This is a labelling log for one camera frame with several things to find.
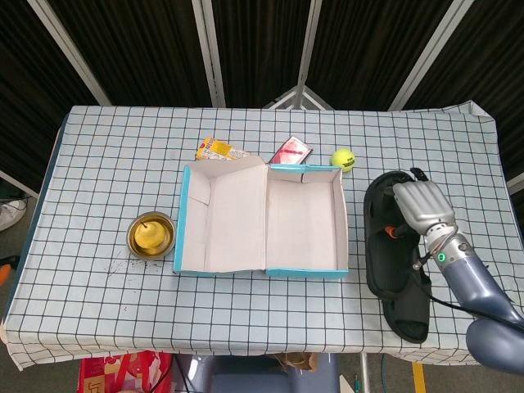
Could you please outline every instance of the bowl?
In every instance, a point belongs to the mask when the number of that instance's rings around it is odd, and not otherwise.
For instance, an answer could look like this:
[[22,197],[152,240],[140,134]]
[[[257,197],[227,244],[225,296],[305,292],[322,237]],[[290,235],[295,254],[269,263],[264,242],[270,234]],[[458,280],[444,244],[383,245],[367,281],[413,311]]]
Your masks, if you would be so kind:
[[[142,223],[147,224],[151,221],[156,221],[165,230],[164,241],[155,248],[141,248],[134,240],[134,234],[137,231],[138,225]],[[171,218],[160,211],[148,211],[143,215],[139,215],[129,225],[126,241],[131,254],[141,260],[159,260],[168,252],[173,249],[174,246],[174,223]]]

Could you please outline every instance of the metal frame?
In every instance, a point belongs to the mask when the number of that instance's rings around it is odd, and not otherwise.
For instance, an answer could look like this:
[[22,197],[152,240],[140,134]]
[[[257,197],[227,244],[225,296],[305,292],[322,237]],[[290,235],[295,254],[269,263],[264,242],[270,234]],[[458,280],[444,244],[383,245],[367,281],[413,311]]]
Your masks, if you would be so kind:
[[[282,96],[275,98],[269,104],[264,106],[264,109],[283,109],[290,111],[295,108],[296,86],[287,90]],[[330,111],[331,108],[321,97],[319,97],[313,90],[304,86],[302,92],[302,100],[300,104],[302,110],[318,110]]]
[[296,96],[293,103],[294,109],[300,109],[302,107],[305,81],[308,78],[309,64],[311,63],[311,54],[313,53],[314,38],[317,34],[318,18],[320,17],[321,7],[322,0],[311,0],[309,5],[308,24],[305,28],[302,60],[300,61],[300,71],[298,73],[298,82],[296,84]]
[[364,351],[360,352],[360,368],[362,373],[362,393],[371,393],[371,386],[369,385],[368,354]]
[[43,23],[49,34],[55,40],[58,47],[62,50],[67,60],[69,60],[69,63],[73,66],[98,103],[103,106],[111,105],[109,97],[104,92],[102,86],[98,83],[97,78],[92,73],[88,64],[84,60],[84,57],[80,54],[79,49],[73,43],[73,40],[67,33],[63,24],[59,21],[47,0],[27,0],[27,3],[31,8],[33,8],[37,17]]
[[454,0],[448,11],[442,17],[435,32],[426,44],[426,47],[418,57],[417,62],[411,69],[404,84],[390,105],[389,111],[399,111],[412,96],[418,84],[422,81],[433,61],[438,57],[440,51],[448,42],[449,37],[455,31],[460,21],[468,12],[469,7],[475,0]]
[[38,198],[37,192],[33,191],[31,188],[25,186],[24,184],[20,183],[18,180],[16,180],[12,176],[9,176],[3,170],[0,170],[0,178],[3,178],[5,181],[11,183],[15,187],[18,187],[20,190],[22,190],[26,194],[31,195],[32,197]]
[[211,104],[215,108],[225,108],[226,100],[222,82],[222,70],[220,68],[219,45],[216,39],[213,5],[211,0],[192,0],[192,5],[202,59],[206,69]]
[[524,190],[524,172],[522,172],[518,176],[515,176],[514,178],[509,180],[506,184],[508,185],[509,195],[512,195],[521,190]]

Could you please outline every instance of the cardboard box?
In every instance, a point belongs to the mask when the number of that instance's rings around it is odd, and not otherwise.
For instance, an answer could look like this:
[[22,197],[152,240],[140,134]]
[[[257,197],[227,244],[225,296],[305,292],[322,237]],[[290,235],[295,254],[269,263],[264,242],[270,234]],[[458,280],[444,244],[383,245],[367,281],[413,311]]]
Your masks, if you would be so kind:
[[195,161],[183,173],[174,271],[340,278],[347,233],[339,167]]

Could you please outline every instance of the pear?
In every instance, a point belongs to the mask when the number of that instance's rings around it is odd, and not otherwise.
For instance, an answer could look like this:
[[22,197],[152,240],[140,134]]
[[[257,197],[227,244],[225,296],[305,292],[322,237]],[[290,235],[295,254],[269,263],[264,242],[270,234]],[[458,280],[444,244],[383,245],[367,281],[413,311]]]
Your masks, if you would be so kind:
[[134,240],[141,248],[155,248],[165,240],[165,229],[156,221],[140,223],[134,233]]

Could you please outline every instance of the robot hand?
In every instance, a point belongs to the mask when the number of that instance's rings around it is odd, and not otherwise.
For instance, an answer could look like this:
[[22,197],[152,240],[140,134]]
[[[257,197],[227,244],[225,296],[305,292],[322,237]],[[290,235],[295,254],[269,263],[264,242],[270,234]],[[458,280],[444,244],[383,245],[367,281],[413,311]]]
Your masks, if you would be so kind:
[[459,304],[477,317],[493,317],[480,318],[469,326],[469,351],[480,364],[524,374],[524,319],[468,240],[458,233],[454,210],[442,191],[421,172],[418,181],[393,186],[395,201],[407,225],[426,237],[429,254]]

